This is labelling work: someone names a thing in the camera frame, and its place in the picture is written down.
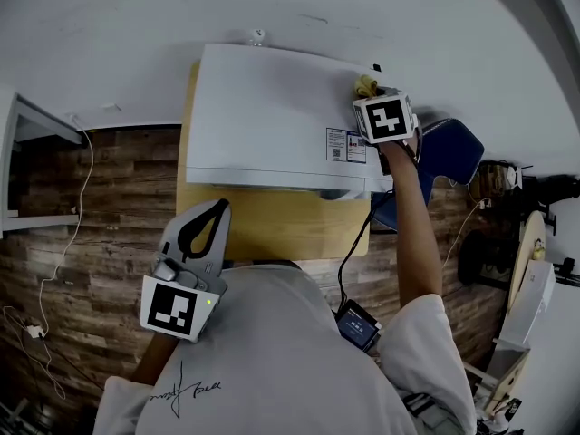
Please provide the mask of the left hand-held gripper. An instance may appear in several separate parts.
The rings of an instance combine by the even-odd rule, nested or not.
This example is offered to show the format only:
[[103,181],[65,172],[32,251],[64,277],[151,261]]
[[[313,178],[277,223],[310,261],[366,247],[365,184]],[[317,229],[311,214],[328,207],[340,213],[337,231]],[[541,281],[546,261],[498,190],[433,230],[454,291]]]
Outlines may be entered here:
[[140,325],[198,341],[227,291],[219,274],[231,221],[228,200],[210,200],[175,216],[159,242],[157,263],[143,277]]

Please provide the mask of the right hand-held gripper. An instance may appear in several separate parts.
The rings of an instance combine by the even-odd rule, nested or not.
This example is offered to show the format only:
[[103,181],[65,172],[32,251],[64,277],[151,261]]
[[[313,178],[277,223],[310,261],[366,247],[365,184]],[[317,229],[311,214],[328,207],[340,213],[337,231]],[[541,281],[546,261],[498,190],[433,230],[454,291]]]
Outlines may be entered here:
[[356,86],[353,114],[358,134],[369,144],[407,140],[419,127],[407,93],[395,88]]

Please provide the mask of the yellow cloth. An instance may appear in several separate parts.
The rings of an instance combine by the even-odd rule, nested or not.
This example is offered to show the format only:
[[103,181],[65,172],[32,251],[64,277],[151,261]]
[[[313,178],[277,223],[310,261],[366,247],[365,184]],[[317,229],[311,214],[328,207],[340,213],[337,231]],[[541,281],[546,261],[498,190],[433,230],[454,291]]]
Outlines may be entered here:
[[354,93],[358,99],[377,96],[378,83],[370,75],[361,75],[354,83]]

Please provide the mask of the white microwave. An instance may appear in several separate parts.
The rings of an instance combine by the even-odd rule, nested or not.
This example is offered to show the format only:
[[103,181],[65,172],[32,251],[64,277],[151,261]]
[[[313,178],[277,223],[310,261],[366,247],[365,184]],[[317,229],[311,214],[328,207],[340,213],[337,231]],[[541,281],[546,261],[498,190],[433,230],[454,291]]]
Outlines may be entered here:
[[392,178],[360,139],[354,84],[368,67],[212,43],[200,59],[187,146],[195,184],[383,193]]

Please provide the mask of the person's right forearm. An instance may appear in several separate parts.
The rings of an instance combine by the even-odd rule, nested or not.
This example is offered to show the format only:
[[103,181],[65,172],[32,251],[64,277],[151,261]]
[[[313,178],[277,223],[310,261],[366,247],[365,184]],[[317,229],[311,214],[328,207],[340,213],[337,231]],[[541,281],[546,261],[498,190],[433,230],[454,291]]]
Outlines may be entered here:
[[400,306],[425,295],[442,294],[442,264],[418,171],[393,142],[380,145],[393,178],[397,219],[397,276]]

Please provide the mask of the person's left forearm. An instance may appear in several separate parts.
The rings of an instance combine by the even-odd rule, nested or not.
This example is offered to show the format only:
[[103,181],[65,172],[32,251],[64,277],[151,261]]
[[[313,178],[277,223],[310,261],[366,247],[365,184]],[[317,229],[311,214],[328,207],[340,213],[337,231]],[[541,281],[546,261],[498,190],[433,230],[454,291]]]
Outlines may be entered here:
[[130,380],[154,386],[178,344],[178,338],[155,333]]

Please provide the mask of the blue chair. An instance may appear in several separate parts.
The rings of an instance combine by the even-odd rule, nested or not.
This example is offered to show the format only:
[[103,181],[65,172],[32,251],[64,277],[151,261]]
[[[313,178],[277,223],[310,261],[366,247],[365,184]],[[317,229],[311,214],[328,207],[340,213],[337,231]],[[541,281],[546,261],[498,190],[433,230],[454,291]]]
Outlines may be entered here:
[[[468,185],[476,174],[484,153],[479,139],[459,120],[436,121],[418,133],[416,150],[407,154],[418,169],[422,196],[430,200],[434,181],[449,178],[460,185]],[[373,235],[392,235],[397,232],[397,208],[393,190],[372,193]]]

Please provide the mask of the yellow table with black base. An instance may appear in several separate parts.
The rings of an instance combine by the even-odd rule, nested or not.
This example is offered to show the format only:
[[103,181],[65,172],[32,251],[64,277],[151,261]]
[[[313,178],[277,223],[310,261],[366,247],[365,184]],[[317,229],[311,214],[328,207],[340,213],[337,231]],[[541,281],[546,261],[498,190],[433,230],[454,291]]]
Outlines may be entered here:
[[308,191],[216,187],[186,181],[199,63],[190,69],[179,140],[176,212],[227,199],[232,219],[226,258],[314,260],[345,256],[370,209],[368,199],[327,201]]

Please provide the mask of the olive bag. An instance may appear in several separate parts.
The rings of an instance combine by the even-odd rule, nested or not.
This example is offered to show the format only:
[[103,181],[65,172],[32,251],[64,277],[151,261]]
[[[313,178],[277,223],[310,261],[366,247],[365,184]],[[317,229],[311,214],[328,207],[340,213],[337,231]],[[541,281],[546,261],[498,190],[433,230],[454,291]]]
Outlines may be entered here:
[[478,167],[478,191],[482,198],[502,197],[510,188],[512,167],[502,162],[482,162]]

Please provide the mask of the person's white shirt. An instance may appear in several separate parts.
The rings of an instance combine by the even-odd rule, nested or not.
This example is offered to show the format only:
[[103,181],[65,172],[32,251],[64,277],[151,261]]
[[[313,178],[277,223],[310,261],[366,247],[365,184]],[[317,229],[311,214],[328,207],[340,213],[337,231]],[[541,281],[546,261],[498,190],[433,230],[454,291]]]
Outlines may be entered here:
[[154,385],[107,380],[94,435],[475,435],[469,383],[440,296],[384,327],[379,360],[339,334],[314,281],[287,266],[227,270],[196,343]]

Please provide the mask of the black round stool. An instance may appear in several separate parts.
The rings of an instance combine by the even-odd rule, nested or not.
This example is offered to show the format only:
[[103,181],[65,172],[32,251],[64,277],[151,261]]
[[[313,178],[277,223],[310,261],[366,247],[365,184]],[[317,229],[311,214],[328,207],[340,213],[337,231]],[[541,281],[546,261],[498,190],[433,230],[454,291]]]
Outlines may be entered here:
[[488,237],[472,230],[459,250],[458,279],[463,285],[485,285],[507,291],[517,254],[513,238]]

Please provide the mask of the black screen device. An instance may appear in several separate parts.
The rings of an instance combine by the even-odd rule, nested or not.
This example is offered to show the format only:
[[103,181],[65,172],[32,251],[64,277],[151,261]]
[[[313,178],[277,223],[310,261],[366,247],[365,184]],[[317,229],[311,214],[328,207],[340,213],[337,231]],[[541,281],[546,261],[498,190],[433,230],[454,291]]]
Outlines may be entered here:
[[352,299],[339,308],[334,318],[340,335],[365,353],[382,329],[382,325]]

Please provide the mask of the round wooden table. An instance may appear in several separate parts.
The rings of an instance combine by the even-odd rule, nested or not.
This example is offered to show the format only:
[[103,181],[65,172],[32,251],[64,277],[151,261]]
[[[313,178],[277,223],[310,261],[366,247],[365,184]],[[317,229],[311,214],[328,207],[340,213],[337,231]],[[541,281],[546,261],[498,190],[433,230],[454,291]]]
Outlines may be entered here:
[[536,210],[530,213],[526,224],[520,230],[516,262],[507,295],[506,316],[509,316],[510,310],[516,301],[517,293],[526,272],[527,262],[533,257],[537,240],[543,245],[546,244],[546,228],[543,215]]

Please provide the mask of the white desk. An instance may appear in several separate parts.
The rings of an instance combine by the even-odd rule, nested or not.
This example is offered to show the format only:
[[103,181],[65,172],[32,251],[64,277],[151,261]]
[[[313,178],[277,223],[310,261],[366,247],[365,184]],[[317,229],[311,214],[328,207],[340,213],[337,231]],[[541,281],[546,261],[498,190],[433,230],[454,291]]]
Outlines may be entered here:
[[25,141],[55,136],[75,145],[88,142],[85,130],[56,118],[11,87],[0,85],[0,239],[6,232],[79,225],[81,214],[21,217],[9,208],[9,180],[12,154]]

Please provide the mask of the white box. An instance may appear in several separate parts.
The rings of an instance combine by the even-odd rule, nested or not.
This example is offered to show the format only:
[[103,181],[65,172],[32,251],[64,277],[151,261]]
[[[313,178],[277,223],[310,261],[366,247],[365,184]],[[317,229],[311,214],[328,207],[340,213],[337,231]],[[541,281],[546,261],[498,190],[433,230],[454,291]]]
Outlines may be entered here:
[[542,260],[529,260],[519,292],[506,320],[499,339],[516,346],[526,347],[534,322],[547,309],[556,275],[554,265]]

